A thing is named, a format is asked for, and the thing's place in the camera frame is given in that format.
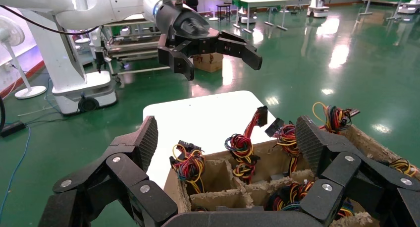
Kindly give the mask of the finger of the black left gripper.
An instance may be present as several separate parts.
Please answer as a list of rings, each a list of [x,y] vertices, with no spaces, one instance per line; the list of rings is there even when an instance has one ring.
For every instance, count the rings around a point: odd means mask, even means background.
[[[253,70],[260,70],[262,56],[257,54],[257,48],[236,34],[221,31],[217,37],[216,52],[231,57],[241,58]]]
[[[195,74],[188,54],[193,38],[187,34],[161,34],[157,46],[158,62],[169,66],[174,73],[184,75],[188,81],[192,81]]]

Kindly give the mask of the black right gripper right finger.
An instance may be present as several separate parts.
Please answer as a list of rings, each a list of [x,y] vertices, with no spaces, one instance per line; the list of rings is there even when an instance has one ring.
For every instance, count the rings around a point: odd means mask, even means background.
[[[295,124],[297,145],[316,181],[300,211],[326,227],[346,199],[359,203],[382,227],[420,224],[420,183],[368,158],[346,137],[322,131],[308,117]]]

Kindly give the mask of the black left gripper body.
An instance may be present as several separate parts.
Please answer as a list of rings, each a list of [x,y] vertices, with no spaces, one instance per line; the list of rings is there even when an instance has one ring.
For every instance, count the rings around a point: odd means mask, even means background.
[[[220,32],[211,28],[207,20],[185,4],[167,1],[156,13],[157,27],[163,37],[159,41],[158,56],[181,52],[190,57],[220,53]]]

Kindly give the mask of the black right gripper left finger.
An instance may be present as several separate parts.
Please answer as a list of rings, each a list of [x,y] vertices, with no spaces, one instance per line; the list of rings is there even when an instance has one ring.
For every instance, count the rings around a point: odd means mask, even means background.
[[[138,226],[164,225],[178,208],[146,173],[157,144],[153,116],[137,131],[115,137],[98,159],[54,184],[39,226],[89,227],[114,201]]]

